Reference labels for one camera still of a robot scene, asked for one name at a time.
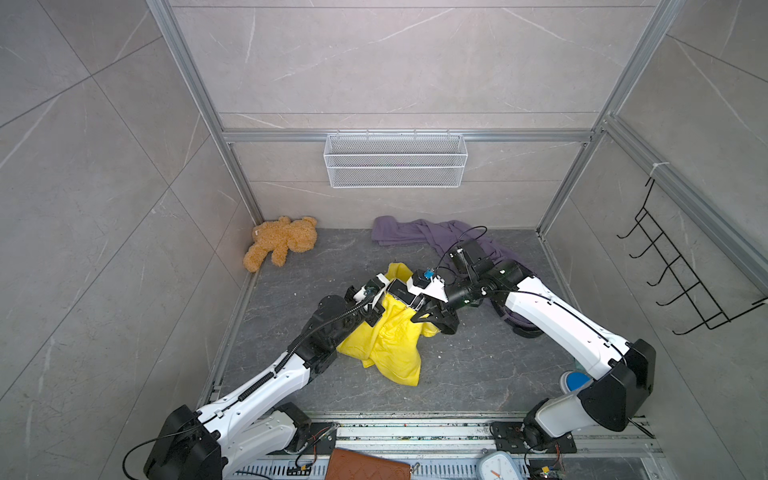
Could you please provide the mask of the yellow trousers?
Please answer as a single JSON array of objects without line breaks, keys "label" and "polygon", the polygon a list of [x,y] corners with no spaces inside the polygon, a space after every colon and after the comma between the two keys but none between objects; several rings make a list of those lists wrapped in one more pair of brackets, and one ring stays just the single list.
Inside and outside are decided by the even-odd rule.
[{"label": "yellow trousers", "polygon": [[337,351],[358,359],[365,368],[374,366],[387,379],[406,386],[420,380],[421,356],[418,341],[433,337],[439,330],[431,323],[412,323],[415,295],[406,282],[413,272],[403,263],[391,263],[385,274],[392,281],[383,299],[385,312],[371,327],[360,324],[337,347]]}]

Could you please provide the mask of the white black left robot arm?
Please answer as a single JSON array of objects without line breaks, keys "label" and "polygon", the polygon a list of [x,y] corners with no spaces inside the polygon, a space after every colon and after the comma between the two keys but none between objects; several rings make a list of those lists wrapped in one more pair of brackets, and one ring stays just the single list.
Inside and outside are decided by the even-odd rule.
[{"label": "white black left robot arm", "polygon": [[289,446],[307,417],[283,400],[337,357],[361,324],[377,321],[389,280],[382,274],[345,296],[318,304],[301,333],[264,371],[197,410],[181,406],[165,420],[143,467],[149,479],[223,479],[251,460]]}]

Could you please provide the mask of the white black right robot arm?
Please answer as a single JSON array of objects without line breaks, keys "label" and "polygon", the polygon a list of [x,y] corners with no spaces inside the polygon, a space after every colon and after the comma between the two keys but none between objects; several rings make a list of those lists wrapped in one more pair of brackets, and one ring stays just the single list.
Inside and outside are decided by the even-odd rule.
[{"label": "white black right robot arm", "polygon": [[514,260],[495,262],[476,240],[448,253],[456,269],[446,283],[434,269],[417,270],[406,282],[413,322],[430,322],[445,334],[458,328],[459,309],[489,299],[530,321],[584,368],[587,382],[558,398],[545,399],[526,415],[521,436],[543,451],[574,430],[600,426],[623,431],[653,391],[656,351],[630,342],[593,322],[553,293]]}]

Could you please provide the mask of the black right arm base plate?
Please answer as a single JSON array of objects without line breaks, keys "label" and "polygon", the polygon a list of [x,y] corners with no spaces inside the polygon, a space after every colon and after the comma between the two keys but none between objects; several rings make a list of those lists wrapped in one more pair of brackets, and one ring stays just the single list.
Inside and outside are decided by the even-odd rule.
[{"label": "black right arm base plate", "polygon": [[513,454],[573,454],[577,452],[571,434],[552,439],[540,435],[534,428],[528,429],[522,421],[494,421],[490,434],[496,449]]}]

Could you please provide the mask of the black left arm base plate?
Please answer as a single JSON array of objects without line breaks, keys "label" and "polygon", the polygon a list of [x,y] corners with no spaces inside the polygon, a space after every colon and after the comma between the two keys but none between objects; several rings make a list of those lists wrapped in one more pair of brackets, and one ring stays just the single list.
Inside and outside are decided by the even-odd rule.
[{"label": "black left arm base plate", "polygon": [[287,455],[318,455],[330,454],[335,448],[337,431],[340,425],[336,422],[310,423],[299,427],[294,438],[282,450]]}]

